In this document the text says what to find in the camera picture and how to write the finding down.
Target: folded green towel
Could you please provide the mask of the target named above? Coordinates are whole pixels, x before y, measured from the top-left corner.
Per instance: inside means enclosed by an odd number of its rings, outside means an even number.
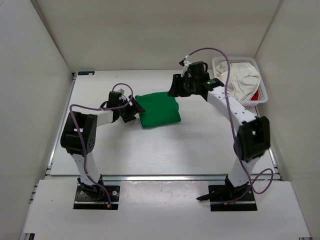
[[[144,129],[181,122],[179,105],[168,92],[155,92],[135,97],[138,104],[145,109],[139,113],[140,122]]]

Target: gray wall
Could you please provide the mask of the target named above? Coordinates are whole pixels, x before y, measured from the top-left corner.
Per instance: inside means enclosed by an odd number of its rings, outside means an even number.
[[[0,6],[0,239],[19,238],[72,75],[29,0]]]
[[[256,60],[269,101],[280,171],[292,181],[314,239],[320,239],[320,1],[285,0]]]
[[[37,0],[72,71],[177,69],[216,47],[254,57],[279,0]],[[195,59],[210,63],[215,52]]]

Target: plastic basket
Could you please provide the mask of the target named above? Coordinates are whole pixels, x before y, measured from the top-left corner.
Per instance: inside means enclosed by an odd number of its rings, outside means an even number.
[[[228,56],[228,59],[229,59],[230,63],[250,63],[255,67],[255,69],[260,74],[260,71],[259,71],[259,68],[258,68],[256,61],[251,57]],[[213,75],[215,78],[217,78],[216,67],[224,61],[226,61],[226,59],[223,56],[214,57],[212,59]],[[266,88],[264,85],[264,81],[262,80],[262,77],[261,77],[260,85],[258,88],[258,93],[259,93],[258,100],[255,100],[255,101],[247,100],[247,101],[239,101],[239,102],[244,107],[254,107],[258,104],[265,103],[266,101],[268,101],[268,95],[267,95],[267,91],[266,91]]]

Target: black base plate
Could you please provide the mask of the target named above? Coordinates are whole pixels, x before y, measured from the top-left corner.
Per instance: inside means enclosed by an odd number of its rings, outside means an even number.
[[[89,196],[87,196],[85,193],[83,193],[81,186],[78,185],[76,188],[76,193],[74,197],[73,209],[118,210],[120,186],[104,185],[104,187],[107,189],[110,195],[111,208],[108,207],[108,198],[106,194],[101,199],[94,200],[94,199],[91,199]]]
[[[223,185],[209,185],[209,193],[215,192]],[[229,204],[217,204],[217,202],[226,202],[232,199],[227,199],[225,196],[218,196],[210,198],[210,208],[211,212],[238,212],[238,211],[257,211],[257,205],[255,200],[255,195],[252,191],[249,191],[243,198],[235,203]]]

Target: white cloth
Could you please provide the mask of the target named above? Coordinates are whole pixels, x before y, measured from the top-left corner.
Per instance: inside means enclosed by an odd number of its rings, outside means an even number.
[[[227,62],[221,62],[215,68],[217,77],[226,84],[228,75]],[[249,101],[254,96],[260,85],[260,74],[249,62],[231,63],[228,91],[238,101]]]

